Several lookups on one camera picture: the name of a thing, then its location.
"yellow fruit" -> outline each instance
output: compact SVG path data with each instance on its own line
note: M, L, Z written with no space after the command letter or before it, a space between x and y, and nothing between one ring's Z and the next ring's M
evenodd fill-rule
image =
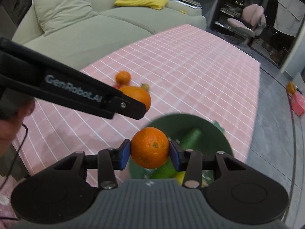
M174 178L178 181L179 185L182 185L184 176L185 171L178 172L176 175L174 175Z
M150 89L150 86L148 84L141 84L141 88L148 92Z

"orange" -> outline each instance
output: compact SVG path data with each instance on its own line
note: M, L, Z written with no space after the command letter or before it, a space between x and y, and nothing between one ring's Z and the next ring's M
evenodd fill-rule
M127 71L120 71L115 75L115 81L119 85L128 85L131 78L131 75Z
M123 86L119 88L119 90L121 90L124 95L127 95L139 102L144 103L146 106L146 112L149 110L152 100L146 90L136 86Z
M164 165L168 154L167 136L157 128L146 127L132 138L130 155L136 164L144 168L155 169Z

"gray floor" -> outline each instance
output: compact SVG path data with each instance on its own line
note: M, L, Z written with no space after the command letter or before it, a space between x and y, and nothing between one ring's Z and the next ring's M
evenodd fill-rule
M265 57L268 58L268 60L275 66L277 66L277 64L271 59L270 57L270 52L268 52L264 47L262 47L260 44L258 44L257 42L253 42L251 45L252 48L256 49L257 51L259 51L261 54L263 54Z
M294 174L294 133L285 86L288 82L278 68L258 53L261 63L257 119L247 164L278 181L291 195L288 214L284 217L293 227L303 184L303 137L299 117L293 113L296 143Z

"pink checkered tablecloth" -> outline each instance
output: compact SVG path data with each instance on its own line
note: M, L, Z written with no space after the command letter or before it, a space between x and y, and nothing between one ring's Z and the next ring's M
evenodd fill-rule
M82 70L113 85L118 71L129 71L131 85L148 83L152 105L139 121L119 114L106 120L39 100L20 156L31 174L74 151L97 154L117 148L150 121L169 113L190 113L218 121L234 156L245 161L253 133L260 64L224 40L190 25L158 33L94 62ZM18 133L15 147L23 139ZM128 171L117 171L120 183ZM87 181L96 185L97 172Z

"beige sofa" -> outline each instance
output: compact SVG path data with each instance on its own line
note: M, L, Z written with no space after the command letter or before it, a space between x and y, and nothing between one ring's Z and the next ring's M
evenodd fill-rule
M187 23L203 30L206 28L201 9L174 1L169 1L162 10L115 7L116 0L90 1L98 16L47 36L39 26L33 4L13 41L80 70L115 50L175 26Z

